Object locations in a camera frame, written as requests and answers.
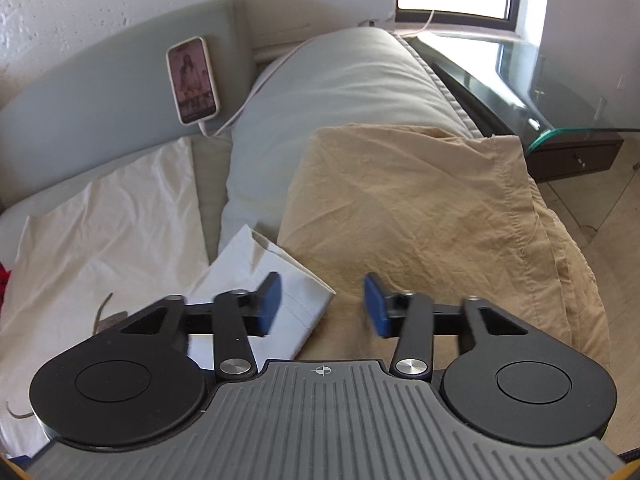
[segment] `window frame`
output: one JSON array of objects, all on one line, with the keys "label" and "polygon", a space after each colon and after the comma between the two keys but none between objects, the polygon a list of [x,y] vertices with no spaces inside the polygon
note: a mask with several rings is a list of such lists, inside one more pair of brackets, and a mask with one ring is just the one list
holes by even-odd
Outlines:
[{"label": "window frame", "polygon": [[[520,0],[508,0],[506,18],[492,18],[478,14],[465,12],[450,12],[448,10],[436,10],[433,13],[431,23],[447,23],[449,25],[473,25],[475,27],[495,28],[498,30],[516,30]],[[425,23],[429,19],[431,9],[400,9],[396,0],[396,22],[401,23]]]}]

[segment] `tan pillowcase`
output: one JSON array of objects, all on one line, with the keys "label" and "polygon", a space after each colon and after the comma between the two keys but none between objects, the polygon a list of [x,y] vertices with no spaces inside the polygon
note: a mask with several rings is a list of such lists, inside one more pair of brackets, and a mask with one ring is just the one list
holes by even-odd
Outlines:
[{"label": "tan pillowcase", "polygon": [[[375,271],[439,303],[482,296],[609,363],[593,274],[530,181],[517,137],[322,128],[289,187],[278,244],[337,291],[300,358],[390,359],[395,342],[375,336],[362,306]],[[450,343],[437,341],[436,366],[454,357]]]}]

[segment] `black circular mount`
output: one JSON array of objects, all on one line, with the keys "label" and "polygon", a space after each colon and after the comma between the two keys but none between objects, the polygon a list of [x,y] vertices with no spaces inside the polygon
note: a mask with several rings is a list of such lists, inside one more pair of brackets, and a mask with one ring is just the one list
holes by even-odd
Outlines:
[{"label": "black circular mount", "polygon": [[198,365],[157,335],[105,332],[46,363],[30,401],[50,437],[135,446],[190,418],[202,402]]},{"label": "black circular mount", "polygon": [[517,335],[475,327],[475,346],[449,365],[440,383],[460,420],[520,446],[562,446],[604,434],[616,406],[604,368],[530,326]]}]

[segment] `metal pivot screw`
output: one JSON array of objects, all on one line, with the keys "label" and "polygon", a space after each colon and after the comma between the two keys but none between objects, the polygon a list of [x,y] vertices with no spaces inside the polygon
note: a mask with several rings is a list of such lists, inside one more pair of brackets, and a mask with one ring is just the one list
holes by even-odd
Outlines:
[{"label": "metal pivot screw", "polygon": [[244,359],[227,359],[220,363],[220,371],[229,375],[239,375],[248,372],[251,369],[249,361]]},{"label": "metal pivot screw", "polygon": [[402,359],[396,363],[396,370],[405,375],[419,375],[427,371],[427,364],[420,359]]}]

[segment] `crosshair marking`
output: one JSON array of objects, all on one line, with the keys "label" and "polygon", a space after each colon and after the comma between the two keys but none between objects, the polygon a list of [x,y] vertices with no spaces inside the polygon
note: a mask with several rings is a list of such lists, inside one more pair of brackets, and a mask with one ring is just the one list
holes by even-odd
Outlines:
[{"label": "crosshair marking", "polygon": [[334,370],[332,370],[328,366],[322,365],[322,366],[319,366],[318,368],[316,368],[314,371],[316,372],[316,374],[322,375],[324,377],[325,375],[330,374]]}]

